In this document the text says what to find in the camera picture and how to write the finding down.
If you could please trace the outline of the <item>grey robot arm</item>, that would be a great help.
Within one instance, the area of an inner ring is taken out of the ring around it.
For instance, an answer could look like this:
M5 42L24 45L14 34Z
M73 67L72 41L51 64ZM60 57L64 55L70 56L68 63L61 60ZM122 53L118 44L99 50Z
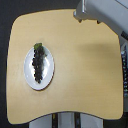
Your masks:
M128 0L81 0L73 15L78 21L104 22L117 35L128 38Z

